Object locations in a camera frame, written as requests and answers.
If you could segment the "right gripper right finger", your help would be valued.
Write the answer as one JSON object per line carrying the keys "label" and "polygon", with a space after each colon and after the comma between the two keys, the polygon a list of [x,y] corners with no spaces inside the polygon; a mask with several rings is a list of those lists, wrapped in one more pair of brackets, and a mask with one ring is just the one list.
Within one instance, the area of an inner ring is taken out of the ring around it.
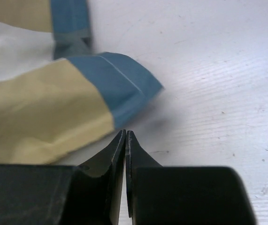
{"label": "right gripper right finger", "polygon": [[129,217],[135,225],[254,225],[238,173],[226,166],[162,166],[132,131],[125,143]]}

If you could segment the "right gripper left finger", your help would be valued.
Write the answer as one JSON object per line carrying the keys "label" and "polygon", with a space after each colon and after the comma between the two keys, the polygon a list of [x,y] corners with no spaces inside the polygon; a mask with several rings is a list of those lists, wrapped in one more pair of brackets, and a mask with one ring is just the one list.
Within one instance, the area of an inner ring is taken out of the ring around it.
{"label": "right gripper left finger", "polygon": [[0,225],[117,224],[125,139],[77,166],[0,164]]}

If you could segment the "blue beige checkered pillowcase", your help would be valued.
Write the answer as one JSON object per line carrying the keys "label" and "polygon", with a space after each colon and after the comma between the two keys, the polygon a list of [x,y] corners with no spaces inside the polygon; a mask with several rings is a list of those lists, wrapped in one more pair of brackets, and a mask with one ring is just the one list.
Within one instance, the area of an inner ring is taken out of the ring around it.
{"label": "blue beige checkered pillowcase", "polygon": [[0,0],[0,164],[55,162],[161,90],[134,59],[92,52],[87,1]]}

